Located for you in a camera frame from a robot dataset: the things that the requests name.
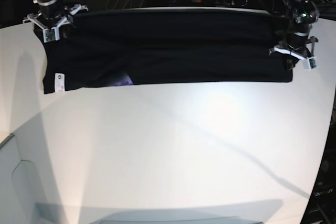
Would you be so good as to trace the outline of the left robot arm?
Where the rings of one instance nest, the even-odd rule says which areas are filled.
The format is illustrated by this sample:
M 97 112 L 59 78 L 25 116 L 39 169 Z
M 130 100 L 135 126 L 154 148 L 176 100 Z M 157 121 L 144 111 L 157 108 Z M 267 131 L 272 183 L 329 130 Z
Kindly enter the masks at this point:
M 312 25 L 318 21 L 320 12 L 312 0 L 281 0 L 283 7 L 274 11 L 264 0 L 257 2 L 274 17 L 289 20 L 287 28 L 280 34 L 282 40 L 269 49 L 269 54 L 279 53 L 285 57 L 287 69 L 293 69 L 298 61 L 303 63 L 305 70 L 317 68 L 314 48 L 318 39 L 310 36 Z

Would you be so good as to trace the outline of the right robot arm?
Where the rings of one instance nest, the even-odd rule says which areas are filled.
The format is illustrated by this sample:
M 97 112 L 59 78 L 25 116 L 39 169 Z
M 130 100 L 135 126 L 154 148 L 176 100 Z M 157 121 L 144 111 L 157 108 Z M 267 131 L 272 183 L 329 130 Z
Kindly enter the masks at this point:
M 78 12 L 87 11 L 86 5 L 75 4 L 68 7 L 62 0 L 33 0 L 39 11 L 37 14 L 27 14 L 23 23 L 31 22 L 42 31 L 44 43 L 58 41 L 61 38 L 60 28 L 63 25 L 73 25 L 73 17 Z

